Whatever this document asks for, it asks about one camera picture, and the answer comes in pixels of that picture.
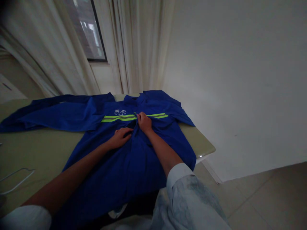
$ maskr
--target window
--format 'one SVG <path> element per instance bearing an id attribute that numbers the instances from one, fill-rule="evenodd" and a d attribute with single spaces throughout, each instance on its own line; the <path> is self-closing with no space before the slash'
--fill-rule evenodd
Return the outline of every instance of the window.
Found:
<path id="1" fill-rule="evenodd" d="M 93 0 L 64 0 L 88 61 L 107 62 Z"/>

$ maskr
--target tiled floor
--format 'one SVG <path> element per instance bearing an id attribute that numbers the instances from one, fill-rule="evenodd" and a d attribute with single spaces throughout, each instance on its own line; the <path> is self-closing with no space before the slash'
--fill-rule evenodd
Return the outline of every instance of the tiled floor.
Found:
<path id="1" fill-rule="evenodd" d="M 220 185 L 202 163 L 194 173 L 218 197 L 233 230 L 307 229 L 307 162 Z"/>

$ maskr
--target white sleeve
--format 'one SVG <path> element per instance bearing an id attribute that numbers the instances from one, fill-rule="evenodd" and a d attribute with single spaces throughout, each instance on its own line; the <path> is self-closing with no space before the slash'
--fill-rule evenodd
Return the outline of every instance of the white sleeve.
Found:
<path id="1" fill-rule="evenodd" d="M 51 226 L 50 213 L 41 206 L 26 205 L 16 208 L 0 220 L 1 229 L 49 229 Z"/>
<path id="2" fill-rule="evenodd" d="M 171 169 L 166 187 L 173 224 L 186 229 L 230 230 L 217 197 L 186 164 Z"/>

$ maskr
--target person's right hand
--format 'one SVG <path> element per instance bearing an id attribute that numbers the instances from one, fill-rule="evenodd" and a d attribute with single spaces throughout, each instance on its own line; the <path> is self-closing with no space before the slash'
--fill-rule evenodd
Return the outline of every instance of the person's right hand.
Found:
<path id="1" fill-rule="evenodd" d="M 111 137 L 107 142 L 103 145 L 107 147 L 108 150 L 116 149 L 122 147 L 131 137 L 131 134 L 124 137 L 124 135 L 128 132 L 132 132 L 132 128 L 120 128 L 115 131 L 113 137 Z"/>
<path id="2" fill-rule="evenodd" d="M 146 135 L 151 131 L 153 131 L 151 127 L 151 119 L 148 116 L 146 116 L 144 112 L 140 112 L 140 114 L 137 114 L 137 117 L 138 117 L 138 125 Z"/>

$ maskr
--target white curtain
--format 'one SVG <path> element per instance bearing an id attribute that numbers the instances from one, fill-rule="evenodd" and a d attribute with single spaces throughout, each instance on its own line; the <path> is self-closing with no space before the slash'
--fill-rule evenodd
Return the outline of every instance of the white curtain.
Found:
<path id="1" fill-rule="evenodd" d="M 94 0 L 117 93 L 160 89 L 174 0 Z"/>
<path id="2" fill-rule="evenodd" d="M 0 45 L 45 96 L 100 94 L 62 0 L 13 1 L 3 17 Z"/>

